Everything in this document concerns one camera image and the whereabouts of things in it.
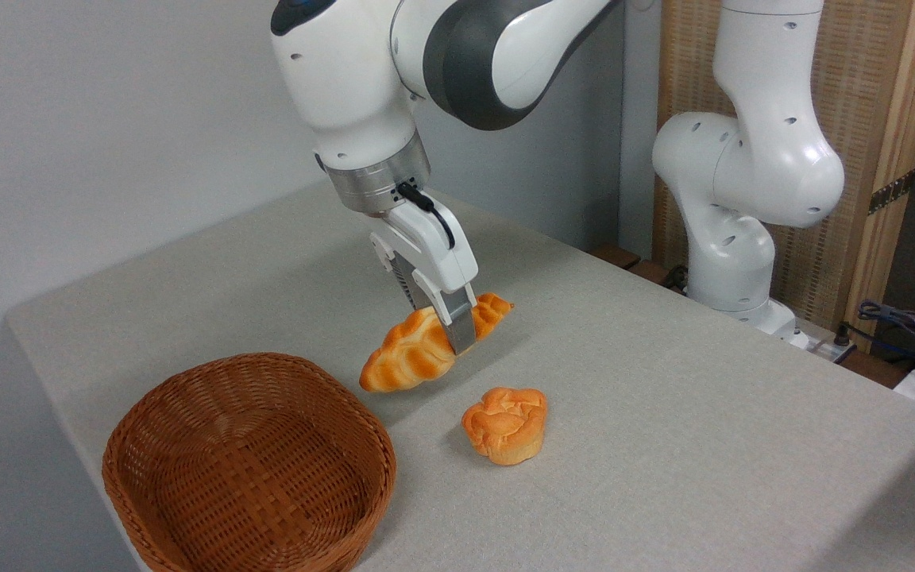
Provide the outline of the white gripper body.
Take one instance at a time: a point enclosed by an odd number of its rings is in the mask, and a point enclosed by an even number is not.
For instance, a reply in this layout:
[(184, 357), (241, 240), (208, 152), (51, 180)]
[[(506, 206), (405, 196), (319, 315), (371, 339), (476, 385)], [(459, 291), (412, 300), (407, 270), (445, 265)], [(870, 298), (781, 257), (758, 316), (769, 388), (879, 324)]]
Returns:
[(372, 216), (370, 230), (443, 290), (457, 290), (478, 275), (478, 263), (460, 223), (439, 203), (425, 211), (407, 200)]

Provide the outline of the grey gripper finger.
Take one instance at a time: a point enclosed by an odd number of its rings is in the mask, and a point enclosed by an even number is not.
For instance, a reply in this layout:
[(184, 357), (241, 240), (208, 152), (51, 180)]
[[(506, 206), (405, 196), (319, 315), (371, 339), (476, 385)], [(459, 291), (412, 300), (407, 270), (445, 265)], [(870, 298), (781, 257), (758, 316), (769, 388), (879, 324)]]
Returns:
[(446, 291), (420, 270), (413, 271), (413, 278), (434, 308), (454, 354), (464, 354), (477, 340), (473, 308), (478, 303), (473, 296), (472, 284), (465, 284), (454, 291)]
[(415, 267), (406, 258), (400, 256), (391, 244), (388, 244), (377, 233), (370, 233), (371, 243), (374, 245), (377, 256), (384, 264), (386, 270), (392, 273), (396, 282), (402, 288), (404, 296), (414, 309), (427, 307), (426, 293), (415, 282)]

